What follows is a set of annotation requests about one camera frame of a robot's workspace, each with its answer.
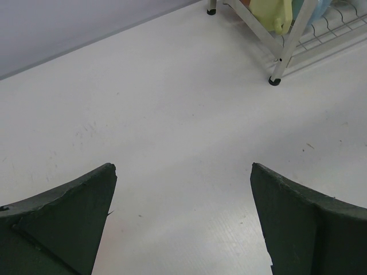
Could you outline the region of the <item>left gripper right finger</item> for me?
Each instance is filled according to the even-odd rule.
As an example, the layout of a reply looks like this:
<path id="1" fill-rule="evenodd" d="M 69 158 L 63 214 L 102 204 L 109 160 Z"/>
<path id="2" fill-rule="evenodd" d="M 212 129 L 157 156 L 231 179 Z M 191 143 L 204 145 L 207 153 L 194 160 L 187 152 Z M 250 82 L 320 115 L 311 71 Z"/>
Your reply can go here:
<path id="1" fill-rule="evenodd" d="M 260 163 L 251 189 L 272 274 L 366 274 L 366 209 Z"/>

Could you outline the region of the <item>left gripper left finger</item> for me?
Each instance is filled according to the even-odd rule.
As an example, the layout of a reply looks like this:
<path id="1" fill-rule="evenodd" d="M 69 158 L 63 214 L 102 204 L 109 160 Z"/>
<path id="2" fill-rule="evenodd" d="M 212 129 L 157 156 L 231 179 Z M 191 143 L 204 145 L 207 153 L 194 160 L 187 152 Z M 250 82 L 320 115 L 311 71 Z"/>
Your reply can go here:
<path id="1" fill-rule="evenodd" d="M 116 183 L 106 163 L 1 206 L 1 274 L 91 274 Z"/>

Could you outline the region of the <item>pale yellow mug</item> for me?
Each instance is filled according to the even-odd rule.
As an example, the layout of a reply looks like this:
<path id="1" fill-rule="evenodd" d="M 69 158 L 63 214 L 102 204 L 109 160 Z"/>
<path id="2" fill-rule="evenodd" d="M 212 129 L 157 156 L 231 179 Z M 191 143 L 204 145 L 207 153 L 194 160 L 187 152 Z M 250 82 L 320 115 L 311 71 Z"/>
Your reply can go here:
<path id="1" fill-rule="evenodd" d="M 292 23 L 291 0 L 252 0 L 249 9 L 267 31 L 288 33 Z"/>

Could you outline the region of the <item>light blue mug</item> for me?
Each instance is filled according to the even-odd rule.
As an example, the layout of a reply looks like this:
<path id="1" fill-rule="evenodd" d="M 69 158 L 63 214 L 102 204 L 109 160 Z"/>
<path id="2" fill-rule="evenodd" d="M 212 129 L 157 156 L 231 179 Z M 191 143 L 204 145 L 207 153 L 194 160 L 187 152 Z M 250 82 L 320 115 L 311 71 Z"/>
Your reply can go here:
<path id="1" fill-rule="evenodd" d="M 318 0 L 318 3 L 307 24 L 311 25 L 314 21 L 320 19 L 321 16 L 324 15 L 324 13 L 326 12 L 327 8 L 330 6 L 331 3 L 332 0 Z"/>

